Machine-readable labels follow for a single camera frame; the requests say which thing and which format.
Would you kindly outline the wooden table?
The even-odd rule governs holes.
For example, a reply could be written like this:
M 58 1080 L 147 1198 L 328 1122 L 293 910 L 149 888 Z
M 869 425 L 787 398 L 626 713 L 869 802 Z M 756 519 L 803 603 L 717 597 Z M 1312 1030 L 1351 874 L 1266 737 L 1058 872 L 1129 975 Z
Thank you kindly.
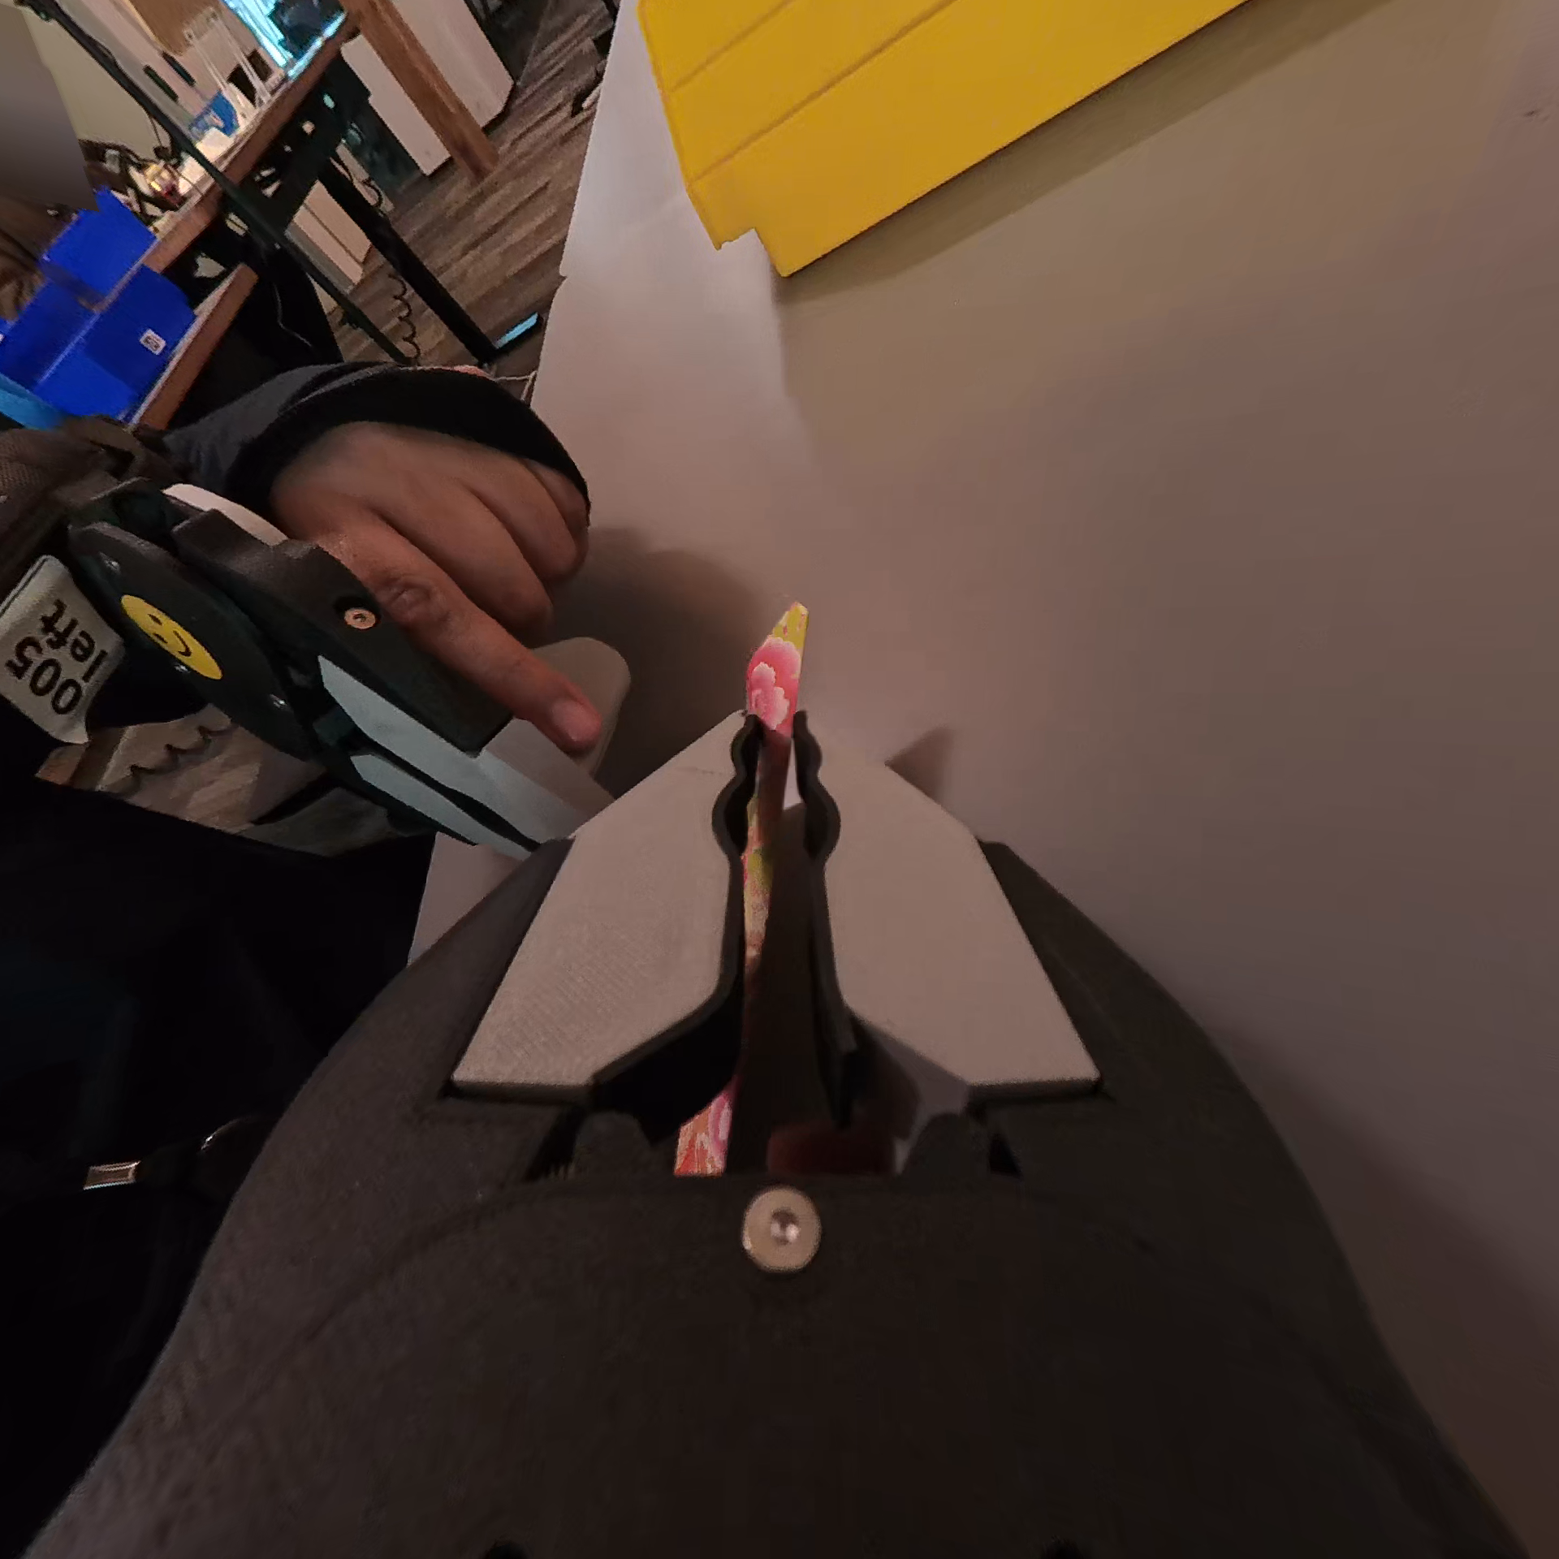
M 436 127 L 456 167 L 473 179 L 494 172 L 494 147 L 453 94 L 438 67 L 422 51 L 395 4 L 364 4 L 359 11 L 359 22 L 366 24 L 369 38 L 384 49 L 393 76 Z M 368 243 L 369 252 L 433 313 L 478 368 L 489 368 L 501 355 L 500 344 L 489 339 L 418 257 L 413 245 L 395 228 L 388 210 L 362 192 L 344 161 L 342 140 L 359 120 L 360 107 L 366 105 L 366 89 L 359 82 L 348 82 L 348 67 L 342 64 L 342 47 L 357 35 L 359 28 L 344 13 L 340 28 L 319 46 L 301 73 L 272 100 L 270 107 L 254 118 L 237 145 L 217 160 L 208 158 L 225 167 L 234 183 L 245 185 L 259 198 L 274 221 L 286 227 L 290 237 L 290 230 L 310 196 L 322 189 L 351 228 Z M 203 190 L 205 181 L 201 179 L 187 199 Z M 176 237 L 183 223 L 174 212 L 156 230 L 156 243 L 145 263 L 151 270 L 167 272 L 169 266 L 178 264 L 187 255 L 203 255 L 208 250 L 210 236 L 219 227 L 232 223 L 239 227 L 241 243 L 248 255 L 275 255 L 255 246 L 245 232 L 245 225 L 236 217 L 219 217 L 196 245 L 185 250 L 185 239 Z M 353 286 L 339 283 L 324 266 L 322 270 L 355 302 Z M 391 340 L 413 362 L 418 360 L 400 340 Z

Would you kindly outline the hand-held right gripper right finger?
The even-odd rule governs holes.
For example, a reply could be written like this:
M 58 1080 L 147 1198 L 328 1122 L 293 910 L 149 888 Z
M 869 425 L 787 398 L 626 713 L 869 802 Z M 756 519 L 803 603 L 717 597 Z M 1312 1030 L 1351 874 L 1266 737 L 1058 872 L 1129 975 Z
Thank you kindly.
M 977 836 L 805 713 L 793 753 L 832 1120 L 876 1107 L 890 1134 L 917 1134 L 939 1115 L 1093 1093 L 1100 1067 Z

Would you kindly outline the person's left forearm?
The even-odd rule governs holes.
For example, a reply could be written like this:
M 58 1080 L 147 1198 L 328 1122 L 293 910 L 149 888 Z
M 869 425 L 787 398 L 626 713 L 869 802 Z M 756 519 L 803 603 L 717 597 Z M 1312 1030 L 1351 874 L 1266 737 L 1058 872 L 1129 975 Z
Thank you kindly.
M 203 491 L 270 518 L 279 478 L 321 440 L 353 424 L 478 445 L 548 469 L 590 498 L 579 467 L 529 406 L 496 380 L 456 368 L 292 368 L 156 444 Z

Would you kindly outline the metal badge reel clip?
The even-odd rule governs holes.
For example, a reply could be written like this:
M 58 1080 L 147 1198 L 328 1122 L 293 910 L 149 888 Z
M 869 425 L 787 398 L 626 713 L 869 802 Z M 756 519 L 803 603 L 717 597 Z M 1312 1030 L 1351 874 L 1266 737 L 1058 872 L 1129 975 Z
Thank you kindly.
M 205 1138 L 161 1145 L 138 1160 L 93 1165 L 85 1171 L 82 1190 L 142 1187 L 227 1203 L 246 1180 L 275 1124 L 272 1115 L 245 1115 Z

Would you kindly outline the black stand pole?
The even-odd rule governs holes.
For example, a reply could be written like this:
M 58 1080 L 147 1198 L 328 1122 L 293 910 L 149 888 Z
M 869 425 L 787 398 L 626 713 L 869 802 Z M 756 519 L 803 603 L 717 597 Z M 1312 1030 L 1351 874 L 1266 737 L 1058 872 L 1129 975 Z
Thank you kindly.
M 299 245 L 286 234 L 286 227 L 274 221 L 266 205 L 255 198 L 245 185 L 234 183 L 225 167 L 214 163 L 180 125 L 178 118 L 154 102 L 145 89 L 118 64 L 113 53 L 98 42 L 85 28 L 75 22 L 62 4 L 40 2 L 24 4 L 24 9 L 53 24 L 73 38 L 73 42 L 93 60 L 111 82 L 116 84 L 143 114 L 156 125 L 167 131 L 172 145 L 185 152 L 205 174 L 205 189 L 190 198 L 176 214 L 183 228 L 176 237 L 185 239 L 185 250 L 198 243 L 205 230 L 219 217 L 236 217 L 245 225 L 250 241 L 268 254 L 284 254 L 322 290 L 340 310 L 344 322 L 359 330 L 368 340 L 380 348 L 382 355 L 398 366 L 407 366 L 411 359 L 400 351 L 400 346 L 391 340 L 380 328 L 369 321 L 357 302 L 351 302 L 348 293 L 302 252 Z

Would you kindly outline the yellow plastic bin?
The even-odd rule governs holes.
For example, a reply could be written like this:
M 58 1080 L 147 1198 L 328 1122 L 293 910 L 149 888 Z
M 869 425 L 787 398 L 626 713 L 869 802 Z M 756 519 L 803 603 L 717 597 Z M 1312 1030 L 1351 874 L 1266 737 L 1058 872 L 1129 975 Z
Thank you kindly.
M 693 212 L 787 279 L 1238 2 L 644 2 Z

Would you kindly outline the brown bag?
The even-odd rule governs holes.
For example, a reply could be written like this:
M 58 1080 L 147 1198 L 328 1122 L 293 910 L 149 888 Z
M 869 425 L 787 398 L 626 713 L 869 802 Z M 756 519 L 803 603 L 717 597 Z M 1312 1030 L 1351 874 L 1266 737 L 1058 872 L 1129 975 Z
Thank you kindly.
M 129 480 L 160 487 L 181 476 L 160 434 L 102 416 L 2 433 L 2 594 L 46 554 L 75 509 Z

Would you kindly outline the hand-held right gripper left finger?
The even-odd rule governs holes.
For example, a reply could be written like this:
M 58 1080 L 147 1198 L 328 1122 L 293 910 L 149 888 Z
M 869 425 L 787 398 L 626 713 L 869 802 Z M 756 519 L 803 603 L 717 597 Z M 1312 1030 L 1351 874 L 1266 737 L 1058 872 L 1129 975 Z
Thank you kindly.
M 456 1091 L 586 1098 L 731 995 L 762 747 L 762 726 L 729 715 L 574 832 Z

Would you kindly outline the person's left hand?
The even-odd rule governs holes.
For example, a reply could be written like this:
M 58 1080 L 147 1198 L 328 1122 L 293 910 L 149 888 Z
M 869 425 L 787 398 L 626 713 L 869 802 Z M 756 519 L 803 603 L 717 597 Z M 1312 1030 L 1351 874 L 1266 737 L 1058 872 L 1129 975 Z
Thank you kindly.
M 536 655 L 590 545 L 586 500 L 532 462 L 350 424 L 275 480 L 272 521 L 335 556 L 425 653 L 561 751 L 595 747 L 588 697 Z

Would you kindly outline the blue plastic bin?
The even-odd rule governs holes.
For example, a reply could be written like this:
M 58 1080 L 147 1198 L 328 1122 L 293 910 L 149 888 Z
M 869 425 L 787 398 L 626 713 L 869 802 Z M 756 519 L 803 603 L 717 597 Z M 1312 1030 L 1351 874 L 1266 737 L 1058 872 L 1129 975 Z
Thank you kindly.
M 2 339 L 2 415 L 29 429 L 66 418 L 123 420 L 167 371 L 198 321 L 167 277 L 138 268 L 102 310 L 46 284 Z
M 134 208 L 114 190 L 98 190 L 96 205 L 78 212 L 44 252 L 40 274 L 85 308 L 102 310 L 154 243 Z

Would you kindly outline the floral origami paper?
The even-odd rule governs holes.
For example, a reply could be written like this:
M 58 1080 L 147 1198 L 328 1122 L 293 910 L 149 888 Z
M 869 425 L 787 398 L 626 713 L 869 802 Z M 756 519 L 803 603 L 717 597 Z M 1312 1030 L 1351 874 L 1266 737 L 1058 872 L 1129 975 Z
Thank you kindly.
M 673 1172 L 679 1178 L 717 1178 L 731 1158 L 731 1134 L 740 1098 L 746 1055 L 751 1042 L 756 999 L 762 984 L 767 941 L 775 856 L 782 825 L 793 735 L 800 708 L 809 608 L 793 603 L 769 637 L 751 655 L 746 673 L 746 713 L 762 729 L 753 762 L 751 794 L 746 803 L 742 849 L 744 968 L 740 1008 L 740 1048 L 731 1078 L 677 1138 Z

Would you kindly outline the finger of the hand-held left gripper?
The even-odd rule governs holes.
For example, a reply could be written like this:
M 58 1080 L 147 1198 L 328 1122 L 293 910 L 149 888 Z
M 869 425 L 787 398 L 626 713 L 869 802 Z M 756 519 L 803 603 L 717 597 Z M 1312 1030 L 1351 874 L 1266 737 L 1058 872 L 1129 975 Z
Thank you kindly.
M 521 720 L 509 722 L 485 749 L 462 751 L 335 662 L 321 659 L 321 673 L 355 733 L 440 787 L 476 796 L 530 840 L 570 840 L 614 803 L 590 773 Z
M 411 769 L 397 755 L 360 733 L 351 735 L 351 765 L 380 805 L 416 814 L 445 836 L 473 847 L 487 847 L 505 856 L 529 856 L 539 841 L 512 829 L 476 796 L 440 787 L 431 776 Z

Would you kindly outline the white cabinet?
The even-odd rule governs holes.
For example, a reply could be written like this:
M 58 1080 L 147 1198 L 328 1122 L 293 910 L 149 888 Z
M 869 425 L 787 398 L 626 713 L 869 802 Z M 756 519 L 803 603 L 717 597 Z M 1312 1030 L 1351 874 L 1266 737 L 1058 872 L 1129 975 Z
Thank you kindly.
M 388 134 L 415 161 L 422 176 L 451 163 L 451 151 L 393 76 L 388 55 L 359 22 L 364 4 L 342 2 L 359 35 L 342 47 L 342 56 L 368 87 L 369 107 Z M 465 2 L 397 2 L 395 8 L 422 51 L 438 67 L 453 94 L 482 129 L 492 127 L 516 87 L 516 78 L 492 47 L 478 17 Z

